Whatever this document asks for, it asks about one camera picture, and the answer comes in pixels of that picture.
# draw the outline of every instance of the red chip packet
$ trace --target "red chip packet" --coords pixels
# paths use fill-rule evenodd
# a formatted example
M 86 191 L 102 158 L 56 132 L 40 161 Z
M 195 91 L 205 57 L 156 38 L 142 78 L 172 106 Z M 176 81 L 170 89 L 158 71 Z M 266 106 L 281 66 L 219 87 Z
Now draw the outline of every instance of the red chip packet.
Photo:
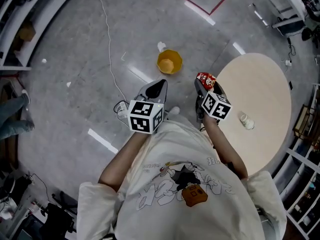
M 205 73 L 205 72 L 198 73 L 196 75 L 196 78 L 198 78 L 201 81 L 202 85 L 207 91 L 212 89 L 216 82 L 216 78 L 212 74 Z

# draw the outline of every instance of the desk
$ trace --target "desk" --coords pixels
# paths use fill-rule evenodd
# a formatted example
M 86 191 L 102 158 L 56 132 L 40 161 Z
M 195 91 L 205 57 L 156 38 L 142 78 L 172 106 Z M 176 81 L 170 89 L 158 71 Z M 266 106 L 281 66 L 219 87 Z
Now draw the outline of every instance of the desk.
M 219 126 L 252 175 L 270 162 L 286 137 L 291 118 L 287 79 L 269 57 L 247 53 L 226 65 L 217 82 L 233 106 Z M 243 113 L 254 120 L 254 129 L 242 125 Z

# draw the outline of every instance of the white table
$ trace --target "white table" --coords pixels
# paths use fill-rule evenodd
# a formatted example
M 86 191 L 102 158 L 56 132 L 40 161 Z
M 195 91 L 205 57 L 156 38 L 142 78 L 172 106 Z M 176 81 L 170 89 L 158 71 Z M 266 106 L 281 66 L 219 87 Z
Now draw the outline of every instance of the white table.
M 270 162 L 288 132 L 291 95 L 287 79 L 269 57 L 247 53 L 225 66 L 217 82 L 233 106 L 219 126 L 252 175 Z M 254 129 L 242 125 L 243 113 L 254 120 Z

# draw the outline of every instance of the jeans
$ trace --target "jeans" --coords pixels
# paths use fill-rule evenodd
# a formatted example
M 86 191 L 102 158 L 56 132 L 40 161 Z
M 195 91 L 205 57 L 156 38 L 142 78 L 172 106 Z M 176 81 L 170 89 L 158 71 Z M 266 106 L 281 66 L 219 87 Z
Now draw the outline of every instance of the jeans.
M 28 105 L 28 102 L 27 95 L 23 93 L 18 98 L 12 98 L 0 104 L 0 140 L 34 129 L 33 122 L 27 120 L 12 121 L 9 118 L 23 106 Z

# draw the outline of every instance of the orange bucket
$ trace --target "orange bucket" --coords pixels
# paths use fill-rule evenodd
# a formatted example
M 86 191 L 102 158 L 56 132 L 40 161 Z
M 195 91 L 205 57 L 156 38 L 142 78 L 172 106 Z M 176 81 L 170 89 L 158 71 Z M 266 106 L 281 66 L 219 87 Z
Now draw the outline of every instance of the orange bucket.
M 181 69 L 182 62 L 177 51 L 167 49 L 159 54 L 156 65 L 162 73 L 172 75 Z

